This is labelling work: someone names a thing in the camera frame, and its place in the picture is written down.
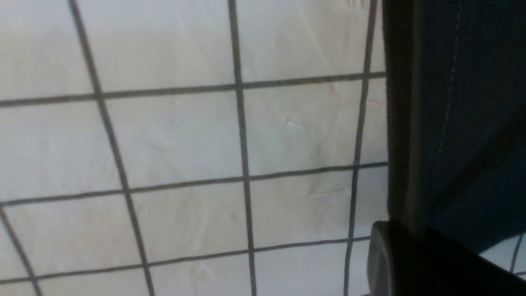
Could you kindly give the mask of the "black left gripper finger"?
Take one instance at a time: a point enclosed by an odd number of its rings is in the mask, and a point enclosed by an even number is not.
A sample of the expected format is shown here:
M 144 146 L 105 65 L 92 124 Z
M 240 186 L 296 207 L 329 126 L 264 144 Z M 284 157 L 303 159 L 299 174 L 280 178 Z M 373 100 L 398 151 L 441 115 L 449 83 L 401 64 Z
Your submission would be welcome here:
M 524 279 L 431 230 L 424 240 L 395 222 L 373 224 L 367 260 L 371 296 L 524 296 Z

